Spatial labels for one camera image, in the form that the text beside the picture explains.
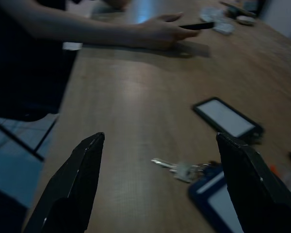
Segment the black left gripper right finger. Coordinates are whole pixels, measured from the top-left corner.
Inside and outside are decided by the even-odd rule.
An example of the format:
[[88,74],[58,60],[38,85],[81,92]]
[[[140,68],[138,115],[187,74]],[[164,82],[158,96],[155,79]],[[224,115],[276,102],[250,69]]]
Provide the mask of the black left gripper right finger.
[[216,136],[227,190],[245,233],[291,233],[291,192],[261,155],[226,133]]

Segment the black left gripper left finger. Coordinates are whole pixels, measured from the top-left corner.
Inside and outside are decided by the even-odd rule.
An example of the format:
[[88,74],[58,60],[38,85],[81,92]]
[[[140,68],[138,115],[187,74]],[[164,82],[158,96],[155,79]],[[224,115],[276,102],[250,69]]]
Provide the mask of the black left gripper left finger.
[[83,233],[97,191],[105,134],[82,140],[49,180],[26,233]]

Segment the seated person's right hand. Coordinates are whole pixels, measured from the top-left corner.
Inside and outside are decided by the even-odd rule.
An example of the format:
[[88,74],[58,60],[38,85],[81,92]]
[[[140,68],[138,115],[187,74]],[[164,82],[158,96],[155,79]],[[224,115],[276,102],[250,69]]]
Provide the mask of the seated person's right hand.
[[135,25],[132,45],[141,49],[167,50],[178,41],[198,36],[199,31],[184,29],[173,23],[182,15],[182,12],[160,15]]

